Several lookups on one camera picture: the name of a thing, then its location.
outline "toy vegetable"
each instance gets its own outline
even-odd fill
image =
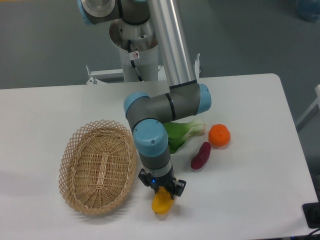
[[[171,199],[170,193],[161,186],[153,198],[151,208],[156,214],[164,215],[169,212],[174,201]]]
[[[191,168],[194,170],[198,170],[202,168],[210,157],[211,152],[211,144],[205,141],[200,147],[199,152],[191,161]]]
[[[165,123],[164,128],[168,134],[170,153],[174,154],[191,136],[203,135],[206,124],[201,119],[196,119],[187,123]]]
[[[217,147],[225,146],[229,143],[231,134],[223,124],[213,125],[209,131],[209,142]]]

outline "green vegetable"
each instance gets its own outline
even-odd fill
[[[168,133],[170,153],[174,154],[191,136],[203,135],[206,124],[201,119],[196,119],[187,123],[165,123],[164,128]]]

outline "purple sweet potato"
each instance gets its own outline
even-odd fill
[[[191,168],[194,170],[198,170],[202,168],[210,157],[211,152],[211,144],[205,141],[202,146],[200,147],[199,152],[191,161]]]

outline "yellow pepper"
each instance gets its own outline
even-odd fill
[[[164,215],[169,212],[174,202],[175,200],[171,199],[170,193],[161,186],[153,198],[151,208],[156,214]]]

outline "metal tube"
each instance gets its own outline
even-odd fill
[[[178,0],[148,0],[169,86],[196,80]]]

